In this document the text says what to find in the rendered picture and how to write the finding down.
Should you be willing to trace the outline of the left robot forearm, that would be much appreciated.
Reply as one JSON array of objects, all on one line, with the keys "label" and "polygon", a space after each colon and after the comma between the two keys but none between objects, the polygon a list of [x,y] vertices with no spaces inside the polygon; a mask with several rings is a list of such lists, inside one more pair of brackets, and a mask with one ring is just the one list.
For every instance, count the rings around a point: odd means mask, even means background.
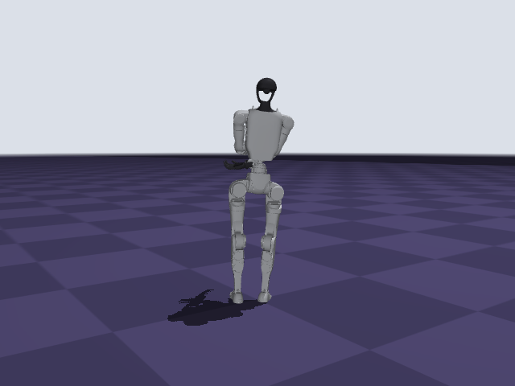
[{"label": "left robot forearm", "polygon": [[[235,143],[234,143],[234,149],[235,149]],[[247,151],[236,151],[238,154],[247,155]]]}]

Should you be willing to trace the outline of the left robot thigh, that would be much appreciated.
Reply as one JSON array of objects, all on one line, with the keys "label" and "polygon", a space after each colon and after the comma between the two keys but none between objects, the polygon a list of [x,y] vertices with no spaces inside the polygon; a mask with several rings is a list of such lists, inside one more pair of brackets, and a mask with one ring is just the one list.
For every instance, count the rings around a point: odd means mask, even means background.
[{"label": "left robot thigh", "polygon": [[243,233],[245,195],[249,187],[248,179],[238,179],[229,186],[229,210],[231,237],[235,234],[236,249],[245,248],[246,235]]}]

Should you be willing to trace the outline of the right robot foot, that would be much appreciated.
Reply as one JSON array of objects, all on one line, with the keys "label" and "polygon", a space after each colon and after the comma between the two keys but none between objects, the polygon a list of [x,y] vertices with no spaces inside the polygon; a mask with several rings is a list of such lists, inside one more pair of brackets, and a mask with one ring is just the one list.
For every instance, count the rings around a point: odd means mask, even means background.
[{"label": "right robot foot", "polygon": [[271,299],[271,295],[268,291],[268,293],[266,293],[265,290],[263,290],[263,292],[261,292],[259,295],[258,295],[258,299],[257,301],[258,302],[268,302],[270,299]]}]

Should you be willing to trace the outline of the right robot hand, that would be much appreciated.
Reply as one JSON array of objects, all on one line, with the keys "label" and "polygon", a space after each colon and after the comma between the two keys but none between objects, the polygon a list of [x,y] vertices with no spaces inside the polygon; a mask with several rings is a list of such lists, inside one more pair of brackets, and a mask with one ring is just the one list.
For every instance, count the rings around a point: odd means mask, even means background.
[{"label": "right robot hand", "polygon": [[233,163],[235,164],[229,164],[226,160],[224,161],[224,165],[227,169],[229,170],[240,170],[240,169],[243,169],[243,168],[246,168],[246,169],[249,169],[250,167],[252,167],[252,163],[253,162],[248,162],[248,160],[245,160],[245,162],[235,162],[232,160]]}]

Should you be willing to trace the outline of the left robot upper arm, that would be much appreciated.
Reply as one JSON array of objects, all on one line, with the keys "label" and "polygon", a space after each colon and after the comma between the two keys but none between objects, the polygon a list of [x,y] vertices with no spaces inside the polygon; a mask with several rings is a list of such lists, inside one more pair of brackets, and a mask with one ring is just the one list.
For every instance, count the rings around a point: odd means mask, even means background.
[{"label": "left robot upper arm", "polygon": [[247,117],[249,115],[249,111],[247,110],[237,110],[233,116],[233,136],[235,139],[235,151],[246,151],[245,148],[245,122],[247,121]]}]

